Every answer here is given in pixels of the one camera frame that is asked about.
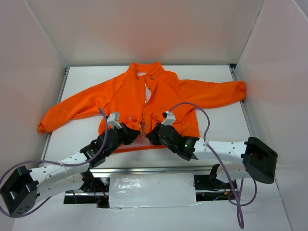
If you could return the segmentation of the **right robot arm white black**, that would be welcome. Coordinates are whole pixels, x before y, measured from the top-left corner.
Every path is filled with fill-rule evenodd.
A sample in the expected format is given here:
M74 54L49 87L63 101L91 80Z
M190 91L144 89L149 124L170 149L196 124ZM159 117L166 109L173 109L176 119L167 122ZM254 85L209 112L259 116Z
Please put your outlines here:
M214 188L244 178L264 184L274 182L278 155L256 137L240 142L204 141L198 137L182 136L172 126L160 123L146 137L150 144L163 145L187 161L218 160L209 176Z

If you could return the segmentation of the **orange zip jacket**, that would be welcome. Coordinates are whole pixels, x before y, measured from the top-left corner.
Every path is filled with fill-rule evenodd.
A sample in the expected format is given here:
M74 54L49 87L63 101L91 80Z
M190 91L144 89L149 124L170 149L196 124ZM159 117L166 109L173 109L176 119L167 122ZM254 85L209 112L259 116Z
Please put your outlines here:
M100 109L108 115L117 111L119 121L148 137L162 113L171 109L174 128L183 136L200 135L195 113L197 106L217 108L243 100L243 81L207 82L179 79L159 62L131 63L117 77L87 88L51 107L38 124L39 133L52 132L67 122L97 115Z

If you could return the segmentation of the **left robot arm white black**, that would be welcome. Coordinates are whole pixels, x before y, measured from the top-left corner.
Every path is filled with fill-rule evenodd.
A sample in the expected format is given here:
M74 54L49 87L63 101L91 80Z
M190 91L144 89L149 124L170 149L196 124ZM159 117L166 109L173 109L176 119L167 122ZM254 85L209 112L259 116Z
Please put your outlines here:
M102 164L121 145L133 143L140 131L128 128L110 128L79 152L62 161L43 167L17 167L0 189L8 216L20 218L29 214L34 205L62 192L82 190L93 192L102 183L95 179L91 169Z

